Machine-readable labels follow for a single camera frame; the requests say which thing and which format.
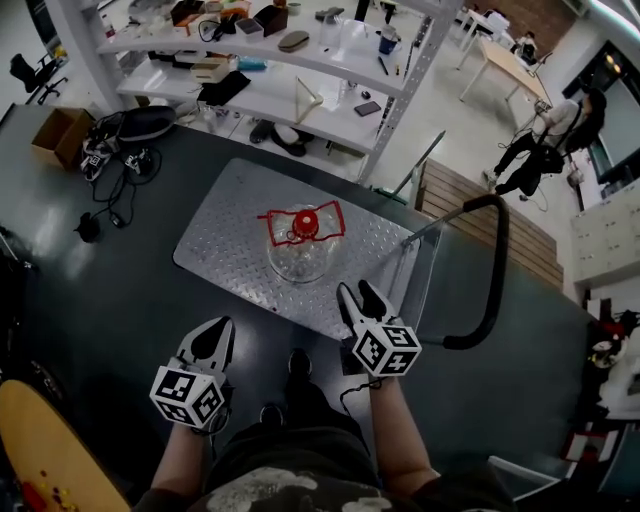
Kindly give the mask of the spare white gripper device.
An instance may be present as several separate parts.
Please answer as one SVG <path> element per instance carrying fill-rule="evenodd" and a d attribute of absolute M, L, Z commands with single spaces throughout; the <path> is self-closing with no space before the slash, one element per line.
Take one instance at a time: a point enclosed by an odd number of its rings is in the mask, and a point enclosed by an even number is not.
<path fill-rule="evenodd" d="M 138 176 L 150 173 L 153 167 L 150 151 L 142 148 L 138 153 L 128 155 L 125 165 Z"/>
<path fill-rule="evenodd" d="M 81 172 L 88 182 L 95 181 L 102 173 L 113 154 L 112 148 L 105 141 L 85 140 L 80 163 Z"/>

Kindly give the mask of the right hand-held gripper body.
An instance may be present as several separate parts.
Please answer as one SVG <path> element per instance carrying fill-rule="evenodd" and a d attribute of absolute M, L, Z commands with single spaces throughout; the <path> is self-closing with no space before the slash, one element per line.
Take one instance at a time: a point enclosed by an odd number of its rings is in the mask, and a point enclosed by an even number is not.
<path fill-rule="evenodd" d="M 414 330 L 394 314 L 378 319 L 344 313 L 343 322 L 353 334 L 347 342 L 352 361 L 373 377 L 404 376 L 422 351 Z"/>

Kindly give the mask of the wooden triangle frame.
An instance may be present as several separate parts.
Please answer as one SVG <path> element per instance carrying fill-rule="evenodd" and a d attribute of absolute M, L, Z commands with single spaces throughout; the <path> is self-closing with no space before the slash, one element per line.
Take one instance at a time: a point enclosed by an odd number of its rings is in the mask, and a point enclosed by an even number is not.
<path fill-rule="evenodd" d="M 295 78 L 295 124 L 300 125 L 309 114 L 324 103 L 324 98 L 314 92 L 300 77 Z"/>

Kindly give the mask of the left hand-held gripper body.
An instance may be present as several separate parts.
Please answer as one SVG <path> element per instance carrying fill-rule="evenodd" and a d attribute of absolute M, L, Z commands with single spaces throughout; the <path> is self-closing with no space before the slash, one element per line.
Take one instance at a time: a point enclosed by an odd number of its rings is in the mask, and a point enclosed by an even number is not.
<path fill-rule="evenodd" d="M 188 361 L 182 354 L 160 366 L 149 397 L 162 416 L 202 435 L 222 432 L 231 417 L 233 387 L 226 370 L 231 359 L 223 356 L 207 362 Z"/>

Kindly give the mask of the clear water jug red cap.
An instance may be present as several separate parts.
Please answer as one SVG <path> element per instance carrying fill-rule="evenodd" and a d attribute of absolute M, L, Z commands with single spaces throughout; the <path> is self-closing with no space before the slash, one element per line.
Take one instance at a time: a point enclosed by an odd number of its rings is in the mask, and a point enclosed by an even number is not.
<path fill-rule="evenodd" d="M 266 223 L 271 267 L 281 278 L 295 284 L 323 277 L 334 263 L 346 234 L 337 200 L 319 206 L 271 209 L 258 219 Z"/>

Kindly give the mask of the grey platform trolley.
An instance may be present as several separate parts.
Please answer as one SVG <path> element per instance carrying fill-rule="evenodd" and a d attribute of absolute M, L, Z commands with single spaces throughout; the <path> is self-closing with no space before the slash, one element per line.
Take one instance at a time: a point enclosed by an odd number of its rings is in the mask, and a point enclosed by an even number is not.
<path fill-rule="evenodd" d="M 278 206 L 339 203 L 346 225 L 328 272 L 306 284 L 277 275 L 267 255 L 264 215 Z M 437 252 L 433 237 L 442 224 L 485 207 L 497 211 L 491 281 L 479 325 L 466 335 L 429 334 L 423 327 Z M 496 195 L 484 195 L 431 223 L 415 211 L 324 172 L 307 178 L 243 159 L 231 160 L 214 181 L 173 254 L 187 271 L 289 321 L 335 340 L 350 337 L 340 318 L 336 289 L 367 279 L 389 298 L 421 343 L 449 350 L 478 346 L 493 329 L 501 305 L 509 240 L 509 210 Z"/>

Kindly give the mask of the grey oval case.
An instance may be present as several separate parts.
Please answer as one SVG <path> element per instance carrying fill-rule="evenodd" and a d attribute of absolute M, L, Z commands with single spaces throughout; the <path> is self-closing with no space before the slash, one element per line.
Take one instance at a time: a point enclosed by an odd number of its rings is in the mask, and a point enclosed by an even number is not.
<path fill-rule="evenodd" d="M 296 30 L 286 34 L 278 42 L 278 50 L 284 53 L 294 53 L 308 45 L 310 35 L 303 30 Z"/>

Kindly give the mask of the round wooden table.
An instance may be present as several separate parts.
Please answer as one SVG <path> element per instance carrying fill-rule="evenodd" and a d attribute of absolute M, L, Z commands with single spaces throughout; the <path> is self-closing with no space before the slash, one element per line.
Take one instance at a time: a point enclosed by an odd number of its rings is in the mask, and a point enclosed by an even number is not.
<path fill-rule="evenodd" d="M 130 512 L 130 505 L 64 417 L 34 388 L 0 384 L 0 441 L 18 483 L 46 470 L 79 512 Z"/>

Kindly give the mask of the red plastic block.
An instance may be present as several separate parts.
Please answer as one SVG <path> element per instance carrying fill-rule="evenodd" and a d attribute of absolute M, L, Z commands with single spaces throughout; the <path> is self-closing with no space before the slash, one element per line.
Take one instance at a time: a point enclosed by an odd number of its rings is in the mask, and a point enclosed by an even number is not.
<path fill-rule="evenodd" d="M 21 494 L 24 506 L 29 512 L 46 512 L 46 501 L 30 483 L 21 484 Z"/>

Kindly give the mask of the pile of red black gear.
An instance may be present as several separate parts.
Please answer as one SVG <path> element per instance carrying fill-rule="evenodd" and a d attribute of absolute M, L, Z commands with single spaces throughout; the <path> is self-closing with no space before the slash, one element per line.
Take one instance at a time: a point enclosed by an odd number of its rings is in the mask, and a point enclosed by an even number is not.
<path fill-rule="evenodd" d="M 640 313 L 625 310 L 616 318 L 594 325 L 595 341 L 588 360 L 599 369 L 610 369 L 625 355 L 631 334 L 640 327 Z"/>

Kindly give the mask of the black oval case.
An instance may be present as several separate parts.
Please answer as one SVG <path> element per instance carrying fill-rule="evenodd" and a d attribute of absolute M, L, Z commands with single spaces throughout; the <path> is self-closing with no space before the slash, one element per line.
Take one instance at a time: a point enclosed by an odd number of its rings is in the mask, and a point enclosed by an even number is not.
<path fill-rule="evenodd" d="M 132 143 L 155 139 L 168 132 L 177 115 L 170 106 L 147 106 L 125 112 L 117 132 L 120 142 Z"/>

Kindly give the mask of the wooden stair steps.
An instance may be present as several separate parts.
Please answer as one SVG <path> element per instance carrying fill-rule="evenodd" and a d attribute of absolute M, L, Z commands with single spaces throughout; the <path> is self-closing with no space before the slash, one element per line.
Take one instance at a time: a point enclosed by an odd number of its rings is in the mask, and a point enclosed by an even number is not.
<path fill-rule="evenodd" d="M 441 217 L 484 194 L 479 184 L 431 159 L 422 166 L 415 209 Z M 564 269 L 558 263 L 556 241 L 514 209 L 509 210 L 509 258 L 558 291 L 563 290 Z M 497 210 L 486 207 L 450 221 L 457 230 L 492 245 L 497 229 Z"/>

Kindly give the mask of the white metal shelving unit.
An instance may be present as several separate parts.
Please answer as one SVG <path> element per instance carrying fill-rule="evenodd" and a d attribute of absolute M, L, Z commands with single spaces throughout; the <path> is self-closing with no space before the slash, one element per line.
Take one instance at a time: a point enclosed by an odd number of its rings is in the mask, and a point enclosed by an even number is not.
<path fill-rule="evenodd" d="M 341 19 L 331 32 L 310 10 L 293 17 L 286 29 L 269 37 L 236 31 L 218 41 L 205 41 L 198 33 L 147 27 L 107 36 L 98 1 L 45 0 L 45 5 L 71 62 L 88 79 L 101 110 L 132 108 L 141 97 L 194 102 L 202 88 L 189 72 L 150 59 L 125 72 L 117 60 L 123 52 L 186 51 L 196 56 L 211 52 L 264 59 L 267 69 L 248 73 L 251 83 L 223 107 L 299 128 L 363 153 L 358 175 L 361 183 L 371 176 L 462 4 L 461 0 L 399 0 L 423 16 L 418 41 L 403 38 L 398 49 L 382 55 L 378 51 L 381 29 Z M 294 53 L 279 51 L 278 42 L 296 30 L 309 33 L 308 45 Z M 324 98 L 300 125 L 295 124 L 296 77 Z M 369 101 L 377 102 L 381 110 L 358 116 L 354 108 Z"/>

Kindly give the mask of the person's right forearm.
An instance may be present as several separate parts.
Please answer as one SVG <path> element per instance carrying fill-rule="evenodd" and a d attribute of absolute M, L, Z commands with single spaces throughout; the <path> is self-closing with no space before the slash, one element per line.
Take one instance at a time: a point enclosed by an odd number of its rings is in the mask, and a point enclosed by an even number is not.
<path fill-rule="evenodd" d="M 440 477 L 407 405 L 400 382 L 392 377 L 370 392 L 379 473 L 388 491 L 411 496 Z"/>

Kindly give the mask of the red and white box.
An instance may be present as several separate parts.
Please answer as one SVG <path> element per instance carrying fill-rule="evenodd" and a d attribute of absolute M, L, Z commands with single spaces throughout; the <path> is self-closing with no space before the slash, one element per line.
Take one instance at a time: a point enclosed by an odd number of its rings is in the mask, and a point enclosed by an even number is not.
<path fill-rule="evenodd" d="M 570 462 L 600 463 L 608 461 L 620 431 L 570 431 L 560 457 Z"/>

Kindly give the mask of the pile of small colourful beads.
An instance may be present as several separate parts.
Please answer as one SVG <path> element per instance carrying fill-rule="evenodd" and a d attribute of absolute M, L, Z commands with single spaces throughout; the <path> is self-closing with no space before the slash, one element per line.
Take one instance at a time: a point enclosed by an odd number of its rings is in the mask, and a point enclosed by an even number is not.
<path fill-rule="evenodd" d="M 34 475 L 22 479 L 20 489 L 24 482 L 30 483 L 44 498 L 47 503 L 46 512 L 79 512 L 78 506 L 70 499 L 69 491 L 54 485 L 50 473 L 46 470 L 39 470 Z"/>

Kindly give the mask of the person's dark trousers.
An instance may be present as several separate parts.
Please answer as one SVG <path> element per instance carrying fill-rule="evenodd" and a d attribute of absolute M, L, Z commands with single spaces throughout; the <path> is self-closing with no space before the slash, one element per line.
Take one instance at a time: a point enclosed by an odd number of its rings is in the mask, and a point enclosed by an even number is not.
<path fill-rule="evenodd" d="M 306 375 L 285 387 L 284 423 L 256 423 L 221 450 L 209 476 L 214 488 L 259 468 L 301 471 L 377 487 L 377 476 L 359 424 L 333 409 Z"/>

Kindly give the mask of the cream box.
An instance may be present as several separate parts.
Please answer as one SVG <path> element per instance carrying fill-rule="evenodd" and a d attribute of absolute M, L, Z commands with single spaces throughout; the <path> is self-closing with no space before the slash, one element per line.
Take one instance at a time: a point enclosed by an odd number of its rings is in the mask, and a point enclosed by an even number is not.
<path fill-rule="evenodd" d="M 229 61 L 220 58 L 204 58 L 190 69 L 193 81 L 200 84 L 220 83 L 230 71 Z"/>

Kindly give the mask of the grey pole with green base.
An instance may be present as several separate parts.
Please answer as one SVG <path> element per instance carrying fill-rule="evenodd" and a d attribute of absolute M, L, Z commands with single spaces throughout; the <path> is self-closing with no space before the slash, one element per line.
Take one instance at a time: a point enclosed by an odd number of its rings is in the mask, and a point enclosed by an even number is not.
<path fill-rule="evenodd" d="M 446 135 L 446 131 L 442 130 L 433 139 L 433 141 L 428 146 L 428 148 L 425 150 L 425 152 L 421 155 L 421 157 L 413 165 L 413 167 L 410 169 L 410 171 L 404 176 L 404 178 L 401 180 L 401 182 L 393 190 L 385 188 L 385 187 L 376 187 L 376 188 L 371 187 L 370 190 L 373 191 L 374 193 L 376 193 L 377 195 L 382 196 L 383 198 L 385 198 L 387 200 L 390 200 L 390 201 L 393 201 L 393 202 L 396 202 L 396 203 L 400 203 L 400 204 L 406 206 L 408 204 L 408 200 L 403 199 L 400 196 L 400 192 L 414 178 L 416 173 L 422 169 L 423 164 L 426 162 L 427 158 L 430 156 L 432 151 L 438 146 L 438 144 L 441 142 L 441 140 L 444 138 L 445 135 Z"/>

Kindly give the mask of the person's dark patterned shirt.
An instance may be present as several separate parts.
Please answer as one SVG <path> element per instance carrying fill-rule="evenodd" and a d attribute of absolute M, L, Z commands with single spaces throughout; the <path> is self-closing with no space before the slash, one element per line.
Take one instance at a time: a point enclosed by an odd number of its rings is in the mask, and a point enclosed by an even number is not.
<path fill-rule="evenodd" d="M 517 512 L 488 469 L 441 476 L 402 497 L 310 472 L 259 468 L 196 500 L 147 491 L 131 512 Z"/>

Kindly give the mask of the open cardboard box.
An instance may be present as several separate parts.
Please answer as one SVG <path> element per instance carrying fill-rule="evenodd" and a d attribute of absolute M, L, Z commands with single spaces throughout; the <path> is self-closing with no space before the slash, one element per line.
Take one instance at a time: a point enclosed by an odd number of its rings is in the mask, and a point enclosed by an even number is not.
<path fill-rule="evenodd" d="M 34 136 L 31 147 L 47 164 L 67 171 L 80 162 L 83 141 L 94 118 L 81 108 L 54 108 Z"/>

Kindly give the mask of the brown open box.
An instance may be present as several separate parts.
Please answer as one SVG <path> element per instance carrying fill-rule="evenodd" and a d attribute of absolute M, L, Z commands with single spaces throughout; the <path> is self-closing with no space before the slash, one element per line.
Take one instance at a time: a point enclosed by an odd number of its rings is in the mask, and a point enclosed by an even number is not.
<path fill-rule="evenodd" d="M 288 9 L 267 5 L 253 16 L 253 20 L 262 27 L 263 36 L 269 37 L 287 28 Z"/>

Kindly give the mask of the black metal frame rack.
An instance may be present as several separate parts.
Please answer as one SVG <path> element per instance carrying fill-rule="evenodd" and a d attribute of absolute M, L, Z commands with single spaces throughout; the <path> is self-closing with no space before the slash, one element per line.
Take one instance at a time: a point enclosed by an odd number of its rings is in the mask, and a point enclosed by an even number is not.
<path fill-rule="evenodd" d="M 1 224 L 0 224 L 0 241 L 2 242 L 4 248 L 6 249 L 10 257 L 13 260 L 15 260 L 19 265 L 21 265 L 24 269 L 26 270 L 36 269 L 36 266 L 32 262 L 24 259 L 23 257 L 19 256 L 16 253 L 16 251 L 14 250 L 13 234 L 9 229 L 2 226 Z"/>

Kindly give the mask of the person's right shoe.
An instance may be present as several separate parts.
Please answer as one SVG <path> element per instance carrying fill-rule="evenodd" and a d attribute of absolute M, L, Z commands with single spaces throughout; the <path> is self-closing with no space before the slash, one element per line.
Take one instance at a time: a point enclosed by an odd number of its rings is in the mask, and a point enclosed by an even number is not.
<path fill-rule="evenodd" d="M 309 380 L 312 374 L 312 362 L 301 348 L 295 348 L 288 360 L 289 376 L 298 380 Z"/>

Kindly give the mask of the person's left forearm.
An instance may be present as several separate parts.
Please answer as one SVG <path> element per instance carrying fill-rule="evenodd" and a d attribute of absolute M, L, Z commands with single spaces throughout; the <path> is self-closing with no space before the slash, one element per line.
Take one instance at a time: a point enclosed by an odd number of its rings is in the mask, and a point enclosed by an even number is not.
<path fill-rule="evenodd" d="M 193 497 L 201 492 L 209 441 L 190 428 L 174 424 L 152 479 L 151 488 Z"/>

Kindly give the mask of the white locker cabinet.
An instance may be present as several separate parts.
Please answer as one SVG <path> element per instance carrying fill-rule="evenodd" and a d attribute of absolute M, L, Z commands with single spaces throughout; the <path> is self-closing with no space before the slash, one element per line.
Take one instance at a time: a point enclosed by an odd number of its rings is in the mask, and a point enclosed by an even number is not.
<path fill-rule="evenodd" d="M 573 279 L 589 288 L 640 275 L 640 179 L 571 219 Z"/>

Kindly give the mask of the black office chair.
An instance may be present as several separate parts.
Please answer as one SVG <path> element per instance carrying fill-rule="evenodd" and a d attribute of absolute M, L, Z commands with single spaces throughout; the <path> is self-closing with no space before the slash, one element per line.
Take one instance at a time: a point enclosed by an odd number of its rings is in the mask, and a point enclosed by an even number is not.
<path fill-rule="evenodd" d="M 63 76 L 59 80 L 52 82 L 52 78 L 61 65 L 61 59 L 44 56 L 39 60 L 39 67 L 33 68 L 26 62 L 23 55 L 18 53 L 11 58 L 10 74 L 23 83 L 25 91 L 30 94 L 29 102 L 33 100 L 38 91 L 43 90 L 43 93 L 37 99 L 37 104 L 43 105 L 51 94 L 59 97 L 60 91 L 57 87 L 68 81 L 68 78 Z"/>

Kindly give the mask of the black folded cloth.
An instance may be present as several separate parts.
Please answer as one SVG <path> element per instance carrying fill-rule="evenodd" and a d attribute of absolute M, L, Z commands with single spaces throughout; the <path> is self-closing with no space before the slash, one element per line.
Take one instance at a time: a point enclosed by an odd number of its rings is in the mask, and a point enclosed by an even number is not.
<path fill-rule="evenodd" d="M 243 73 L 232 71 L 219 83 L 203 84 L 197 101 L 214 107 L 226 105 L 250 83 L 251 80 Z"/>

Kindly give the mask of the small black device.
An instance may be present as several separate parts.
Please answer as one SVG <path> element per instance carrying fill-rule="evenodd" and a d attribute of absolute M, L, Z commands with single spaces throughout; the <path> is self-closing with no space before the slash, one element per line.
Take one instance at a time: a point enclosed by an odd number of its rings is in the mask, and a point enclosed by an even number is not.
<path fill-rule="evenodd" d="M 84 243 L 94 243 L 98 240 L 101 232 L 99 221 L 90 212 L 85 212 L 81 215 L 74 232 Z"/>

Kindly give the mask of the black and white slippers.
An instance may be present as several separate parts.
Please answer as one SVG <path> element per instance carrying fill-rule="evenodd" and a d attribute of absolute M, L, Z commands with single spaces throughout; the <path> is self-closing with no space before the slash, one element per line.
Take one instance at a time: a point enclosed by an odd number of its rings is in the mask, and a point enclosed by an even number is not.
<path fill-rule="evenodd" d="M 306 144 L 315 138 L 315 136 L 310 133 L 281 124 L 274 124 L 272 126 L 270 137 L 276 145 L 284 149 L 289 155 L 297 158 L 306 155 Z"/>

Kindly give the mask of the dark framed window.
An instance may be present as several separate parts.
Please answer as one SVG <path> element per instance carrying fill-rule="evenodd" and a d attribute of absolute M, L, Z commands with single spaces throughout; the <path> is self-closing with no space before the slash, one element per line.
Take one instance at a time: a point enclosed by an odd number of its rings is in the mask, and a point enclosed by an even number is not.
<path fill-rule="evenodd" d="M 600 89 L 608 102 L 588 152 L 597 182 L 611 194 L 640 178 L 640 70 L 607 41 L 562 94 L 578 99 L 589 88 Z"/>

